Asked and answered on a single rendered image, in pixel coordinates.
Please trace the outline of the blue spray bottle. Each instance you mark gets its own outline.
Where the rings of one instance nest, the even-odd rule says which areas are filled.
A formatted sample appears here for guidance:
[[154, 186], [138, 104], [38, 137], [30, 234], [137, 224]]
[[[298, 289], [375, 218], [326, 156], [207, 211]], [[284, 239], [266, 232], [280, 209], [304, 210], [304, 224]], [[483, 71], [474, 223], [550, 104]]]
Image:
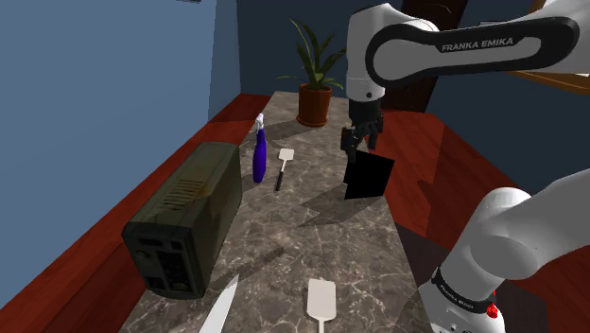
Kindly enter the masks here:
[[264, 115], [259, 114], [255, 119], [256, 145], [252, 157], [252, 179], [259, 184], [263, 181], [267, 166], [267, 140], [264, 128]]

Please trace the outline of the dark green box appliance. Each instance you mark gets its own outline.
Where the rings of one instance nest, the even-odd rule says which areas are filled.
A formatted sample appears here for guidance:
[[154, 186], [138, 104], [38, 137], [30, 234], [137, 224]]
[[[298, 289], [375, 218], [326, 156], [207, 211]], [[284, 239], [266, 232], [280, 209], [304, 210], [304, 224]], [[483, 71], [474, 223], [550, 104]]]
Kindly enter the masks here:
[[241, 201], [239, 146], [199, 144], [122, 230], [147, 289], [201, 298]]

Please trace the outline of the large white spatula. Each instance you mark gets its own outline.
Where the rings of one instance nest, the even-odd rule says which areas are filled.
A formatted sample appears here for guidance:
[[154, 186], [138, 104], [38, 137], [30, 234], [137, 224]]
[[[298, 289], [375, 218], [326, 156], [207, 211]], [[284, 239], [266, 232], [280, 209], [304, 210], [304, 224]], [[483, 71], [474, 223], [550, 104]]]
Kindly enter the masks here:
[[310, 279], [306, 312], [318, 322], [318, 333], [325, 333], [325, 323], [337, 317], [336, 284], [332, 281]]

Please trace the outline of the white knife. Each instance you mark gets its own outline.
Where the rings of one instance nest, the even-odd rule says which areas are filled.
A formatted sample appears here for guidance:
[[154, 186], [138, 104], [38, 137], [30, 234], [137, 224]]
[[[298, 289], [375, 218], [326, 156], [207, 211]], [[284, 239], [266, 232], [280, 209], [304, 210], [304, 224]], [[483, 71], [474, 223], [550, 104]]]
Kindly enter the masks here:
[[199, 333], [221, 333], [231, 308], [238, 282], [239, 275], [237, 274], [217, 297]]

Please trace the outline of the small white black-handled spatula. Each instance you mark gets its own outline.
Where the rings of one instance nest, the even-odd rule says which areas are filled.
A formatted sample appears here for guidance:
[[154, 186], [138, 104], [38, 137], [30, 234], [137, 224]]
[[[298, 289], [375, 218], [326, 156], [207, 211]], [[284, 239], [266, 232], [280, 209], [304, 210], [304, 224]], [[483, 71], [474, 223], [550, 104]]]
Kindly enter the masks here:
[[281, 168], [280, 168], [279, 174], [277, 176], [276, 184], [274, 187], [274, 189], [276, 191], [279, 191], [281, 188], [282, 180], [283, 180], [284, 173], [285, 173], [286, 163], [288, 161], [292, 161], [293, 157], [294, 157], [294, 149], [285, 149], [285, 148], [280, 149], [280, 151], [278, 153], [278, 159], [282, 162], [282, 164], [281, 164]]

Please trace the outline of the black flat square object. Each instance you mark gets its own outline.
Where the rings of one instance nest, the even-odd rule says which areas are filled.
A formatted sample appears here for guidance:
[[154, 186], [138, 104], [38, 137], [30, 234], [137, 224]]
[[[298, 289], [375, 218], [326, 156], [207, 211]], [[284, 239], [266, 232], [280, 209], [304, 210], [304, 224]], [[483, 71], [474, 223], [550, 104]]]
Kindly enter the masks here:
[[362, 199], [384, 195], [394, 160], [369, 152], [356, 152], [356, 160], [347, 163], [343, 182], [344, 199]]

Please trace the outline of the potted green plant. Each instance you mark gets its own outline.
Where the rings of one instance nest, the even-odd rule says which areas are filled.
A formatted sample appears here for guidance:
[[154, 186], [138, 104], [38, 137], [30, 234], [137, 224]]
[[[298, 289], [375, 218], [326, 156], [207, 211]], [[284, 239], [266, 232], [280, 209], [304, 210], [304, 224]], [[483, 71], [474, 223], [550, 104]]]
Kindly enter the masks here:
[[302, 82], [298, 92], [298, 115], [296, 120], [311, 128], [323, 127], [328, 122], [328, 110], [333, 87], [344, 90], [342, 83], [328, 76], [333, 66], [346, 55], [346, 48], [328, 55], [323, 59], [324, 51], [332, 42], [334, 34], [329, 35], [321, 44], [312, 29], [300, 20], [290, 19], [302, 41], [296, 43], [297, 54], [302, 61], [306, 79], [296, 76], [280, 76], [277, 79], [296, 79]]

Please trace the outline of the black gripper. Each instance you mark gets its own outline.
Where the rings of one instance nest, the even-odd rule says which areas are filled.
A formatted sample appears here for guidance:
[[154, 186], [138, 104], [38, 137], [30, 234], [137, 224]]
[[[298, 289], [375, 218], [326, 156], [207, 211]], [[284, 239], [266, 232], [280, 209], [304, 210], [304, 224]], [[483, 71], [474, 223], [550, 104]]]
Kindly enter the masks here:
[[376, 150], [378, 135], [383, 131], [383, 114], [381, 112], [381, 99], [361, 102], [349, 100], [349, 117], [352, 121], [352, 127], [345, 127], [341, 131], [340, 149], [343, 150], [348, 158], [349, 163], [356, 161], [356, 150], [360, 143], [360, 136], [356, 128], [366, 124], [371, 124], [368, 128], [369, 151]]

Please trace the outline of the dark brown door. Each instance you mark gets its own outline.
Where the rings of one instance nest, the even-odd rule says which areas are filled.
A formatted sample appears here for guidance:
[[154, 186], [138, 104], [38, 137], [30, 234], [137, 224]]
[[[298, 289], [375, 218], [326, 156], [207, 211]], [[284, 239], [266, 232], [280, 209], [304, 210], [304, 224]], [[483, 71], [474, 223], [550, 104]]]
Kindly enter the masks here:
[[[455, 29], [468, 0], [404, 0], [401, 11], [426, 19], [439, 30]], [[415, 81], [410, 85], [387, 89], [381, 99], [384, 110], [424, 113], [437, 82], [437, 77]]]

